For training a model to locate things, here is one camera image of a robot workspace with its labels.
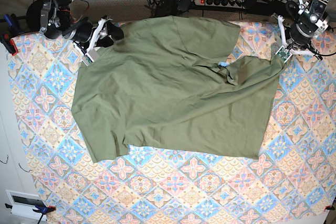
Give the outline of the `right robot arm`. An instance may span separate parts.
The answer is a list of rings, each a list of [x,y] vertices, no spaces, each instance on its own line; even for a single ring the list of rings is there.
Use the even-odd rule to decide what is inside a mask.
[[[36,0],[29,6],[26,21],[30,30],[38,31],[48,39],[62,36],[82,51],[82,61],[86,66],[99,57],[96,48],[107,48],[124,38],[120,27],[103,16],[93,24],[88,17],[74,18],[70,4],[74,0]],[[77,0],[87,3],[89,0]]]

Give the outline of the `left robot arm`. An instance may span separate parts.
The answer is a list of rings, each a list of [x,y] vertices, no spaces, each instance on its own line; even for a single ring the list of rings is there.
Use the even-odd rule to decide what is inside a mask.
[[[287,1],[285,8],[292,24],[285,26],[285,18],[278,14],[272,16],[277,19],[280,28],[281,46],[276,52],[283,62],[292,56],[310,55],[319,60],[334,56],[335,53],[322,54],[312,45],[312,39],[324,33],[330,23],[330,16],[326,12],[330,0],[298,0]]]

